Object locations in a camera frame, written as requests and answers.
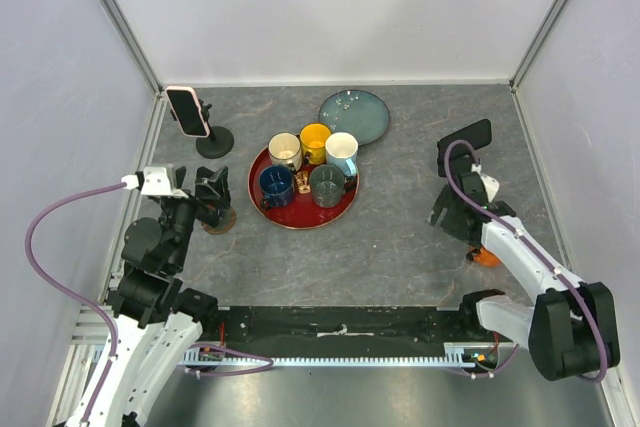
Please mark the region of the orange mug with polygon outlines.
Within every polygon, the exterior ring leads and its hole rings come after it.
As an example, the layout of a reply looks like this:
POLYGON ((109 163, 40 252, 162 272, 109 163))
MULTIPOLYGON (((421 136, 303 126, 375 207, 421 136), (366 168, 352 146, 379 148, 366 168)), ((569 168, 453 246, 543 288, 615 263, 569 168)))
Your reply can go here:
POLYGON ((501 264, 500 259, 484 247, 473 247, 466 254, 466 259, 489 268, 497 267, 501 264))

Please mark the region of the black phone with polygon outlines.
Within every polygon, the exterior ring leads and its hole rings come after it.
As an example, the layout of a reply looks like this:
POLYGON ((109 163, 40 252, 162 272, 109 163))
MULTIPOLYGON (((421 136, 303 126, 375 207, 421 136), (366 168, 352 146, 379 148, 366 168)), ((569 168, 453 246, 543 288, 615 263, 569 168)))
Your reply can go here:
POLYGON ((481 119, 441 138, 437 143, 439 157, 444 158, 449 145, 457 140, 468 142, 475 150, 490 145, 493 140, 491 121, 481 119))

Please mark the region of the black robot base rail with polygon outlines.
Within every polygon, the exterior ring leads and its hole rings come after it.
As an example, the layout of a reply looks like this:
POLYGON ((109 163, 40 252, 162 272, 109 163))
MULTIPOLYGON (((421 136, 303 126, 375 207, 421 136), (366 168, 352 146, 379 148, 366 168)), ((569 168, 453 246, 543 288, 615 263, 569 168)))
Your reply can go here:
POLYGON ((201 339, 294 359, 441 357, 447 344, 495 345, 458 309, 436 307, 220 307, 201 339))

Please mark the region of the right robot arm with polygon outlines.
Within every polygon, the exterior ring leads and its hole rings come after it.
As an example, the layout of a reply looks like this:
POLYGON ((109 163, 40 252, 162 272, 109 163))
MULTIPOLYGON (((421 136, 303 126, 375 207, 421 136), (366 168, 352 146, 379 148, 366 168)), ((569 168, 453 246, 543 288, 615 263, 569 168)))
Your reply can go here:
POLYGON ((612 292, 562 267, 508 204, 491 201, 491 182, 479 172, 448 178, 429 222, 468 244, 468 261, 505 266, 531 303, 516 302, 496 289, 467 294, 457 318, 460 333, 473 341, 491 331, 507 337, 528 350, 538 372, 550 381, 589 373, 601 379, 621 360, 612 292))

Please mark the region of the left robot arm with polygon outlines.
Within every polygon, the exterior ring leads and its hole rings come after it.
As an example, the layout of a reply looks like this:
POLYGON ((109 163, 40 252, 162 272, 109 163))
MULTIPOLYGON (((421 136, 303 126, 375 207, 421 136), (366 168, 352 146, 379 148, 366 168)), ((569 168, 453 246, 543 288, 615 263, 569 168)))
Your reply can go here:
POLYGON ((143 426, 166 382, 196 340, 219 329, 215 298, 178 279, 195 224, 226 232, 235 222, 227 167, 200 167, 193 189, 186 170, 147 166, 121 182, 157 203, 159 218, 125 231, 123 276, 107 296, 111 322, 104 350, 69 426, 143 426))

